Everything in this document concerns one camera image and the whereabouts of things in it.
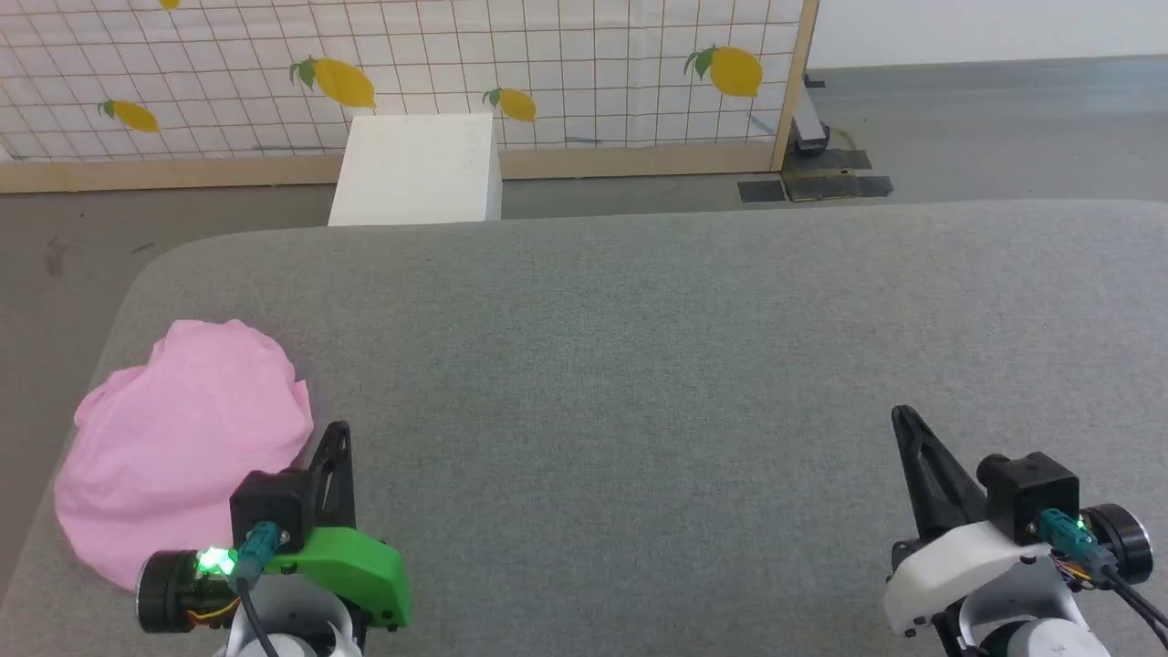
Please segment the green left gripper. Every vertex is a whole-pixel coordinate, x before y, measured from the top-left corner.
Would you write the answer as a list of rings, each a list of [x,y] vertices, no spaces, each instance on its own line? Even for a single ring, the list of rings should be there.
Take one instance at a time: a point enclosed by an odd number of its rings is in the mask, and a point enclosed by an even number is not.
[[[412,586],[403,558],[356,528],[350,426],[329,422],[310,459],[314,528],[304,547],[267,561],[264,574],[308,578],[359,607],[371,627],[412,624]]]

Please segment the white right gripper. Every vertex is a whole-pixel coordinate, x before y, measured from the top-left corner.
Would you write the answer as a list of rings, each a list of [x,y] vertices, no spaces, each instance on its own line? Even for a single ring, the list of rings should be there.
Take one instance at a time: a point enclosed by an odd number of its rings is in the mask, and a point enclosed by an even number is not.
[[[983,489],[913,407],[894,407],[892,427],[918,537],[930,544],[903,558],[887,583],[881,606],[890,629],[932,624],[951,607],[959,639],[1023,617],[1059,618],[1050,545],[1020,546],[985,521]]]

